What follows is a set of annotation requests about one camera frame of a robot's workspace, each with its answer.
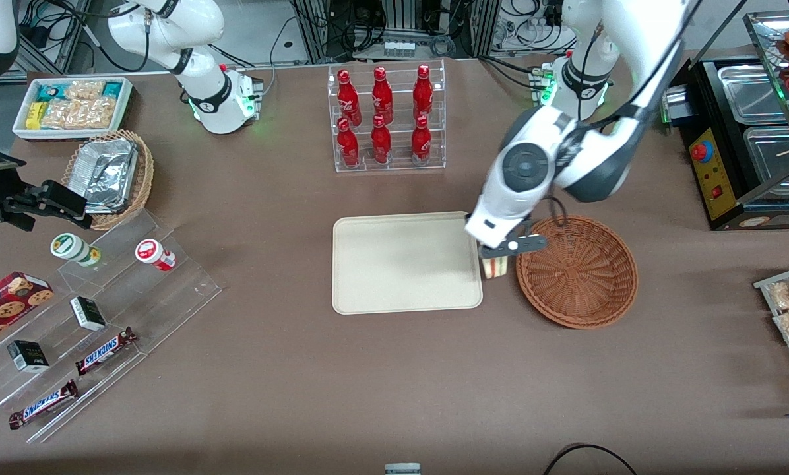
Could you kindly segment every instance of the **cookie box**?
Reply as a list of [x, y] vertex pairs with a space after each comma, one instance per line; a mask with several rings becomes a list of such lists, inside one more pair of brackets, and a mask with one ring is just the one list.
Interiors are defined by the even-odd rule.
[[0, 280], [0, 331], [21, 319], [54, 292], [45, 280], [13, 272]]

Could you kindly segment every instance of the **coca-cola bottle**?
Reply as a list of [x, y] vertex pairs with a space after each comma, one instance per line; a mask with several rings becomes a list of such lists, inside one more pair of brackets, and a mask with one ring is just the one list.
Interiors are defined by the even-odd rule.
[[374, 113], [383, 116], [386, 124], [395, 120], [395, 105], [392, 102], [392, 87], [386, 80], [386, 68], [374, 67], [374, 89], [371, 90], [374, 99]]
[[427, 129], [427, 116], [415, 120], [415, 130], [412, 131], [412, 163], [424, 166], [430, 160], [430, 141], [433, 139]]
[[374, 160], [380, 165], [389, 163], [392, 156], [392, 135], [386, 127], [383, 116], [374, 116], [374, 130], [371, 132], [371, 144], [374, 147]]
[[347, 117], [350, 125], [359, 127], [362, 123], [362, 113], [359, 111], [359, 94], [356, 94], [356, 88], [350, 84], [350, 74], [344, 69], [337, 73], [339, 78], [339, 108], [342, 111], [342, 116]]
[[350, 124], [344, 117], [339, 117], [336, 123], [339, 127], [339, 135], [336, 136], [336, 141], [339, 142], [339, 153], [342, 156], [342, 162], [347, 168], [357, 168], [359, 166], [359, 143], [356, 141], [356, 136], [350, 130]]
[[430, 67], [418, 66], [418, 81], [412, 90], [412, 115], [418, 120], [421, 116], [430, 117], [433, 111], [433, 85], [430, 83]]

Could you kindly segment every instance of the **brown table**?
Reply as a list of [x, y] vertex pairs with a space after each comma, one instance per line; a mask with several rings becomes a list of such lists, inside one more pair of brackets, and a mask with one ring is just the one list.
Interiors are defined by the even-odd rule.
[[[414, 460], [427, 475], [531, 474], [579, 441], [641, 473], [789, 472], [789, 352], [751, 288], [789, 269], [789, 232], [708, 231], [678, 136], [647, 133], [609, 201], [566, 199], [638, 261], [638, 300], [612, 327], [552, 324], [513, 276], [485, 282], [473, 310], [334, 312], [333, 223], [471, 210], [530, 103], [479, 62], [447, 64], [448, 168], [377, 177], [333, 170], [323, 67], [281, 69], [262, 120], [228, 136], [193, 121], [172, 76], [133, 76], [129, 127], [156, 159], [148, 207], [226, 291], [47, 443], [0, 419], [0, 473], [358, 475]], [[74, 148], [14, 154], [33, 183]], [[52, 273], [48, 240], [74, 230], [0, 226], [0, 277]]]

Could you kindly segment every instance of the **yellow control panel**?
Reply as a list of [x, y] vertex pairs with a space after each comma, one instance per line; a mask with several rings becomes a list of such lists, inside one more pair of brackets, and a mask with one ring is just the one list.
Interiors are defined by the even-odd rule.
[[715, 220], [734, 208], [737, 201], [711, 129], [700, 135], [687, 151], [691, 154], [693, 172], [697, 174], [705, 208]]

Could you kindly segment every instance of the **stainless steel tray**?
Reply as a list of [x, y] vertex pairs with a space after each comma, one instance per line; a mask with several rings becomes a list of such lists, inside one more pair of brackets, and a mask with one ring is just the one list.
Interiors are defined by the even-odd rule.
[[717, 75], [736, 121], [745, 125], [786, 123], [762, 66], [727, 66], [717, 71]]
[[[789, 150], [789, 127], [751, 127], [743, 133], [755, 171], [761, 181], [770, 180], [789, 170], [789, 154], [776, 156]], [[789, 195], [789, 179], [775, 187], [774, 195]]]

